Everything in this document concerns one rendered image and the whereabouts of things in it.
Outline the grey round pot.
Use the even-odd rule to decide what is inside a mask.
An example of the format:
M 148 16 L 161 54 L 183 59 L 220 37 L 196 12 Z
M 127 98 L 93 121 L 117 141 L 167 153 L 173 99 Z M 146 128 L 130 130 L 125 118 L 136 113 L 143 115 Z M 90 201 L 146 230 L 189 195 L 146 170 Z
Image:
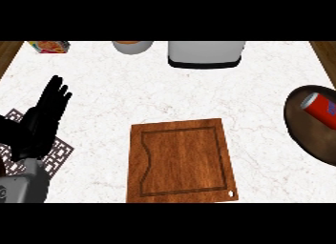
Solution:
M 145 52 L 152 45 L 152 41 L 112 41 L 112 46 L 122 54 L 139 54 Z

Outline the patterned lattice placemat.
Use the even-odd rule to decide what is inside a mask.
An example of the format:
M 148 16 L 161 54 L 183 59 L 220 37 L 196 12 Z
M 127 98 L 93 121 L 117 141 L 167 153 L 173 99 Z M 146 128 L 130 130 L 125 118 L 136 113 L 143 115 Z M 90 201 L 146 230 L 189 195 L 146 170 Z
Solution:
M 43 158 L 46 173 L 49 177 L 53 177 L 57 173 L 72 152 L 72 146 L 59 138 L 55 138 L 50 151 Z M 0 156 L 6 166 L 6 175 L 21 174 L 25 171 L 25 167 L 21 163 L 15 163 L 10 160 L 12 150 L 10 147 L 3 144 L 0 144 Z

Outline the red can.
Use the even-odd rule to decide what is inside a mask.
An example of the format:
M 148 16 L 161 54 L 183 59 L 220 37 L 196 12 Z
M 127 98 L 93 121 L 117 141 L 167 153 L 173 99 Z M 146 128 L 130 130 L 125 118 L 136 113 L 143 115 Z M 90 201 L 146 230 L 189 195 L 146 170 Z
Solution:
M 300 103 L 300 109 L 336 131 L 336 103 L 322 94 L 312 92 Z

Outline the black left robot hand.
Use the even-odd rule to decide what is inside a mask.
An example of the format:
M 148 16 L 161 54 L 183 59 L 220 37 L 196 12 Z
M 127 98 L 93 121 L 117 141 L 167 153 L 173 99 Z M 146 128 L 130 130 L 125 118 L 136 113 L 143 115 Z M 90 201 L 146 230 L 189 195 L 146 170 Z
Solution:
M 47 155 L 71 96 L 62 78 L 53 75 L 37 105 L 28 109 L 21 120 L 15 122 L 0 115 L 0 143 L 10 147 L 13 162 Z

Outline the colourful printed box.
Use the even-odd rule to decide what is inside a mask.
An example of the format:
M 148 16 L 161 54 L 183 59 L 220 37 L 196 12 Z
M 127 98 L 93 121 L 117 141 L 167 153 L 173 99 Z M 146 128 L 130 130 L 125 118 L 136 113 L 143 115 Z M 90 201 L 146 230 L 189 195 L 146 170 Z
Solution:
M 28 44 L 38 53 L 66 53 L 69 49 L 68 41 L 29 41 Z

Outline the brown wooden cutting board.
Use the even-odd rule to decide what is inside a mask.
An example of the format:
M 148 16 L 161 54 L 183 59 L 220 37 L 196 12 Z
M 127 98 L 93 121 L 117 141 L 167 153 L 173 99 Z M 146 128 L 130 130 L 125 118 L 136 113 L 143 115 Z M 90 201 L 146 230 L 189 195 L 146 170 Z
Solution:
M 168 203 L 236 198 L 221 120 L 133 125 L 125 200 Z

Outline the white appliance with black base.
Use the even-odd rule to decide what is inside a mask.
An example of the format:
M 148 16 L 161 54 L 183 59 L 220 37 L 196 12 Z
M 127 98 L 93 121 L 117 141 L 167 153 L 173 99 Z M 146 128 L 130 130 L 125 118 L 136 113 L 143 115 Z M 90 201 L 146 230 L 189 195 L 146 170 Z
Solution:
M 244 41 L 168 41 L 167 63 L 182 69 L 233 68 L 244 46 Z

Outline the dark brown pan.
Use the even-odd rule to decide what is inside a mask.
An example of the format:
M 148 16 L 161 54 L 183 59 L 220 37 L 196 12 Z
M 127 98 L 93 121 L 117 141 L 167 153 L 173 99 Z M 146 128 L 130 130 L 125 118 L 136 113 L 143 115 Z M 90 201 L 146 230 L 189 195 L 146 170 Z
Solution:
M 336 131 L 306 113 L 300 104 L 310 93 L 322 94 L 336 104 L 336 91 L 318 85 L 295 88 L 287 97 L 284 119 L 288 134 L 303 151 L 320 162 L 336 166 Z

